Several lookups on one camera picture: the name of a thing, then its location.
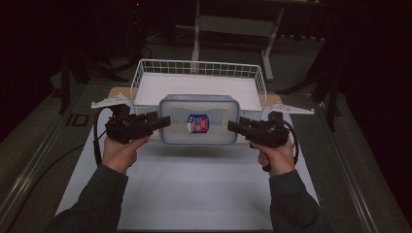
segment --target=dark sleeve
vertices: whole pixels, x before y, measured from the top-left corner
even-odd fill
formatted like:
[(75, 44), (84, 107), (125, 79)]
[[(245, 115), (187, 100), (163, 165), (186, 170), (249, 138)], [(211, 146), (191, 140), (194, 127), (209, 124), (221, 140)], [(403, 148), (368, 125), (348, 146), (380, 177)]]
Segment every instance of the dark sleeve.
[(116, 232), (128, 177), (100, 165), (69, 210), (58, 214), (46, 232)]
[(269, 179), (274, 232), (334, 232), (296, 170)]

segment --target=sticker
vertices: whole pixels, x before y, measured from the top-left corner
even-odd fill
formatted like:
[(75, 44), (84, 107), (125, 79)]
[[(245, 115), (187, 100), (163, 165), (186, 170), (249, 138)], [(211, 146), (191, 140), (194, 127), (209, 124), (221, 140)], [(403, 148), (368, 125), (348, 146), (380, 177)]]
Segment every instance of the sticker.
[(189, 133), (207, 133), (209, 130), (209, 118), (207, 115), (190, 115), (188, 117)]

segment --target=plastic container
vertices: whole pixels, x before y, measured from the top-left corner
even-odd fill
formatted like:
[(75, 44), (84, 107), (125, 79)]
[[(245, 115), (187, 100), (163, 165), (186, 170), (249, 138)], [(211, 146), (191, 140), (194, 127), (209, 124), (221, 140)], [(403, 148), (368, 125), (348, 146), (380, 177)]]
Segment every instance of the plastic container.
[(239, 103), (228, 95), (168, 95), (159, 103), (160, 117), (171, 124), (160, 129), (169, 145), (230, 145), (237, 134), (227, 130), (229, 120), (238, 121)]

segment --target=white table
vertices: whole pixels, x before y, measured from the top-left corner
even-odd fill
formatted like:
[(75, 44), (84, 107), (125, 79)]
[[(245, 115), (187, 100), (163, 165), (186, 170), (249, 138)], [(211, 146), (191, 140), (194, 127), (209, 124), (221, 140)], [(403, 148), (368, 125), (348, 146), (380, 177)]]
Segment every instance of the white table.
[[(110, 115), (110, 110), (100, 115), (99, 132)], [(288, 115), (284, 119), (291, 122)], [(57, 213), (77, 201), (96, 168), (92, 140), (90, 132)], [(257, 158), (248, 145), (173, 147), (154, 135), (138, 149), (138, 161), (127, 171), (119, 229), (271, 230), (268, 175)], [(317, 200), (302, 154), (296, 169)]]

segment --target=white bracket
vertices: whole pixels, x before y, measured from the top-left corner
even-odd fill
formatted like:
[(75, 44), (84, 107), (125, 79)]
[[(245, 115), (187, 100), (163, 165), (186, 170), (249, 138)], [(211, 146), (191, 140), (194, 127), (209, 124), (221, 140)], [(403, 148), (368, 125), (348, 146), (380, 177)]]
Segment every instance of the white bracket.
[(125, 97), (123, 94), (121, 94), (121, 92), (119, 92), (118, 95), (113, 96), (111, 98), (104, 99), (103, 101), (100, 101), (98, 103), (92, 102), (91, 108), (98, 109), (98, 108), (110, 107), (110, 106), (115, 106), (115, 105), (120, 105), (120, 104), (127, 104), (128, 102), (129, 102), (129, 99)]
[(284, 105), (284, 104), (275, 104), (272, 106), (270, 110), (279, 112), (279, 113), (286, 113), (286, 114), (313, 115), (315, 113), (314, 109), (305, 110), (305, 109), (299, 109), (299, 108)]

